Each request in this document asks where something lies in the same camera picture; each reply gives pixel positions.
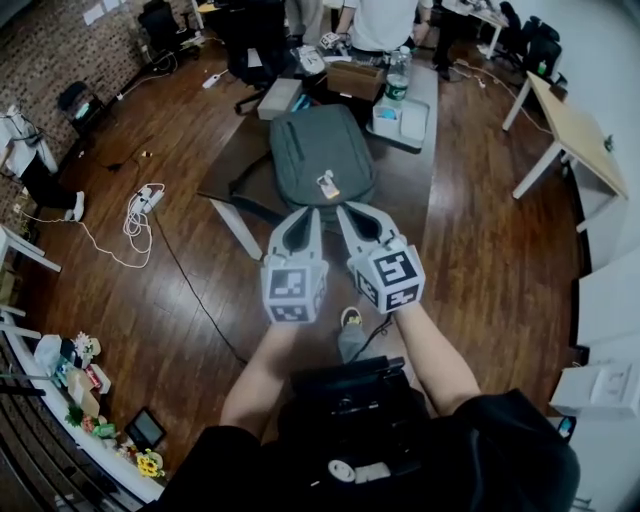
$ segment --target white desk leg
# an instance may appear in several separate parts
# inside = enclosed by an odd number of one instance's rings
[[[553,162],[554,158],[558,156],[562,149],[562,144],[557,141],[553,141],[551,146],[549,146],[549,149],[547,149],[544,155],[542,155],[542,158],[538,160],[538,163],[533,166],[533,169],[529,171],[529,174],[524,177],[524,179],[520,182],[520,185],[518,185],[513,191],[513,197],[515,199],[520,199],[522,197],[522,194],[529,190],[529,187],[531,187],[531,185],[533,185],[535,181],[542,175],[545,169],[549,167],[549,164]]]
[[[7,306],[6,304],[0,304],[0,311],[6,311],[7,313],[11,313],[16,316],[27,316],[27,314],[21,309],[12,308],[11,306]]]
[[[22,254],[31,258],[32,260],[37,261],[38,263],[40,263],[40,265],[44,265],[45,267],[50,268],[51,270],[55,270],[56,272],[60,272],[60,270],[62,270],[62,267],[60,265],[56,265],[52,261],[49,261],[47,258],[43,258],[37,252],[32,251],[30,247],[27,247],[24,244],[18,243],[13,238],[9,240],[9,246],[13,247],[16,251],[21,252]]]
[[[489,45],[489,49],[487,50],[487,54],[485,55],[485,59],[491,60],[493,57],[493,51],[496,49],[496,43],[498,42],[498,37],[500,37],[500,32],[502,31],[501,26],[495,26],[493,31],[493,39],[491,39],[491,44]]]
[[[216,201],[215,199],[210,199],[210,201],[213,207],[218,210],[220,217],[227,223],[231,232],[236,235],[242,247],[249,253],[249,256],[254,260],[260,261],[262,259],[262,249],[260,249],[258,242],[256,242],[251,231],[249,231],[244,220],[242,220],[236,207],[231,206],[229,203]]]
[[[589,225],[598,217],[604,215],[604,213],[609,210],[616,202],[622,200],[622,198],[618,195],[611,196],[604,203],[602,203],[598,209],[593,212],[588,219],[584,219],[580,224],[576,226],[576,231],[578,233],[582,233],[585,229],[589,227]]]
[[[508,132],[509,128],[511,128],[511,125],[513,124],[513,120],[518,115],[518,112],[520,112],[520,109],[522,108],[522,104],[524,103],[524,100],[527,97],[527,94],[529,94],[529,91],[531,91],[531,82],[527,78],[527,81],[522,85],[520,94],[518,94],[518,97],[516,98],[516,101],[514,102],[513,107],[511,107],[511,110],[507,115],[507,118],[504,120],[504,123],[502,123],[502,129],[505,132]]]
[[[15,325],[5,324],[5,323],[2,323],[2,322],[0,322],[0,331],[11,332],[11,333],[15,334],[16,336],[23,336],[25,338],[35,338],[37,340],[42,338],[42,334],[40,334],[38,331],[32,331],[30,329],[23,329],[22,327],[17,327]]]
[[[16,235],[13,231],[11,231],[10,229],[7,228],[3,228],[5,233],[7,234],[7,236],[9,238],[11,238],[11,240],[13,240],[16,243],[19,243],[21,245],[24,245],[27,249],[30,249],[31,251],[35,252],[36,254],[39,254],[40,256],[44,256],[44,251],[42,249],[40,249],[39,247],[36,247],[35,245],[27,242],[24,238],[22,238],[21,236]]]

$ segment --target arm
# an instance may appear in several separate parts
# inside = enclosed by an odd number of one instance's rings
[[[420,303],[400,309],[395,318],[416,376],[441,416],[480,394],[471,369]]]
[[[338,23],[338,28],[336,28],[336,34],[346,34],[349,31],[355,14],[356,8],[347,7],[345,4],[345,7],[342,9],[342,14],[340,15],[340,23]]]
[[[14,143],[12,140],[10,140],[9,143],[7,144],[7,147],[4,148],[2,152],[2,156],[0,156],[0,169],[2,169],[4,167],[4,164],[7,163],[7,160],[11,156],[11,153],[13,153],[13,148],[14,148]]]
[[[260,439],[289,375],[296,325],[271,325],[247,367],[231,388],[220,425],[240,427]]]

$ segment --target plastic bottle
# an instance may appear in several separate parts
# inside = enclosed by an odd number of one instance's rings
[[[411,73],[411,50],[402,46],[400,52],[393,52],[391,66],[387,74],[387,87],[385,95],[394,101],[402,101],[409,88],[409,76]]]

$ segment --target chair leg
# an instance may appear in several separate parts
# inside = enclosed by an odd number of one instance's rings
[[[11,306],[7,306],[6,304],[0,304],[0,311],[6,311],[7,313],[11,313],[15,316],[27,316],[27,314],[18,308],[13,308]]]

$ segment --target wooden floor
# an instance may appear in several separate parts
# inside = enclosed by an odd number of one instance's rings
[[[98,244],[135,263],[143,258],[122,234],[127,201],[144,183],[164,183],[157,214],[168,240],[221,330],[249,356],[267,326],[259,266],[209,202],[195,195],[238,126],[233,103],[251,92],[227,76],[213,89],[202,89],[205,78],[225,68],[222,57],[210,50],[116,103],[117,125],[105,122],[94,147],[72,162],[62,181],[86,192],[85,222]],[[489,81],[485,89],[476,80],[441,86],[426,230],[414,243],[428,276],[423,302],[482,389],[519,387],[544,411],[568,357],[570,284],[579,274],[579,245],[569,189],[557,173],[522,200],[511,197],[550,142],[523,116],[503,133],[511,103]],[[98,165],[125,160],[149,135],[154,138],[138,153],[153,156],[139,158],[139,175],[132,162],[117,174]],[[271,228],[248,222],[265,246]],[[216,423],[241,368],[199,309],[155,220],[152,226],[151,260],[136,270],[96,252],[81,226],[40,225],[38,245],[63,269],[57,275],[24,265],[21,303],[29,327],[99,338],[100,363],[113,382],[104,410],[122,428],[148,406],[168,432],[162,452],[171,470],[202,429]],[[335,321],[333,311],[349,305],[355,293],[345,290],[341,297],[344,303],[331,305],[323,326],[307,331],[324,347],[334,346],[337,327],[327,327],[328,319]],[[334,349],[316,354],[319,346],[304,345],[308,364],[335,360]]]

